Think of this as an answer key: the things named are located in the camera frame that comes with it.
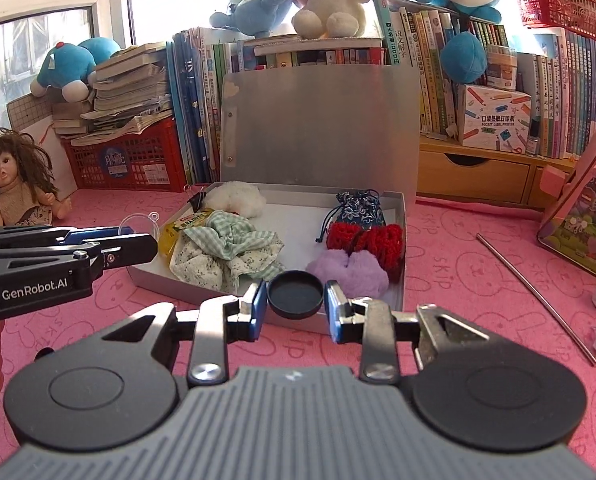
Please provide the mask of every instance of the red hanging basket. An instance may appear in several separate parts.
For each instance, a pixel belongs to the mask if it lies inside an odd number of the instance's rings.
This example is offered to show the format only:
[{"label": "red hanging basket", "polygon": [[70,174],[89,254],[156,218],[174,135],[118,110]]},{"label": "red hanging basket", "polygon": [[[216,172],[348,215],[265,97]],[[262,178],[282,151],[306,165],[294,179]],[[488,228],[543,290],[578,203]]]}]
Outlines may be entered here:
[{"label": "red hanging basket", "polygon": [[517,0],[525,27],[564,27],[596,41],[596,0]]}]

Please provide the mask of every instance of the open box lid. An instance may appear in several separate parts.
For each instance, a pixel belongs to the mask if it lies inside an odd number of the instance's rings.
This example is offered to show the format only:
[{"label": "open box lid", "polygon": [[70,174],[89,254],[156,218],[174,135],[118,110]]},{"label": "open box lid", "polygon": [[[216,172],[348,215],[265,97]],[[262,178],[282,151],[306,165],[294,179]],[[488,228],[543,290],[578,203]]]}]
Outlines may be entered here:
[{"label": "open box lid", "polygon": [[401,192],[418,181],[420,75],[409,65],[228,74],[220,179]]}]

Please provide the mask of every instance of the sticker label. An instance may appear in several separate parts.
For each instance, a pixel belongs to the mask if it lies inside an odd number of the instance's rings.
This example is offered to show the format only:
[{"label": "sticker label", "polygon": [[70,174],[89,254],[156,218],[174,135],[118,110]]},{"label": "sticker label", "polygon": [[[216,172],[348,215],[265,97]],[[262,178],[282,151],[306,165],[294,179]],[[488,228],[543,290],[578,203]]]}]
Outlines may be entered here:
[{"label": "sticker label", "polygon": [[169,184],[167,167],[164,164],[149,164],[142,167],[147,184]]},{"label": "sticker label", "polygon": [[113,178],[123,178],[129,174],[127,154],[121,149],[111,146],[100,152],[100,165]]}]

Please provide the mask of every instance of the red storage crate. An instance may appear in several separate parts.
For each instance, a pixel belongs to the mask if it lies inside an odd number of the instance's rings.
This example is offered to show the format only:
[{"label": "red storage crate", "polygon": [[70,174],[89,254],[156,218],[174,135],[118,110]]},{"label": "red storage crate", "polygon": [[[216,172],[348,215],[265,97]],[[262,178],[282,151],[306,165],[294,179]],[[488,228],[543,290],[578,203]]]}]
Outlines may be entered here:
[{"label": "red storage crate", "polygon": [[525,27],[564,27],[596,41],[596,0],[517,0]]},{"label": "red storage crate", "polygon": [[142,189],[182,192],[186,185],[173,118],[140,135],[72,146],[62,140],[79,189]]}]

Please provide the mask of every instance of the drawer handle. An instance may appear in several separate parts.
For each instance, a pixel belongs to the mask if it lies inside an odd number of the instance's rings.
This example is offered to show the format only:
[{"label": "drawer handle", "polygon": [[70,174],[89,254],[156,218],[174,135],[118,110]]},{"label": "drawer handle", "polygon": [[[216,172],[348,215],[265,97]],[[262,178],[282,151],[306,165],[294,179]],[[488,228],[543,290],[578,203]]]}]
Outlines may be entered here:
[{"label": "drawer handle", "polygon": [[455,155],[453,153],[445,153],[444,156],[446,156],[450,162],[466,168],[479,166],[489,160],[488,158],[482,158],[481,156]]}]

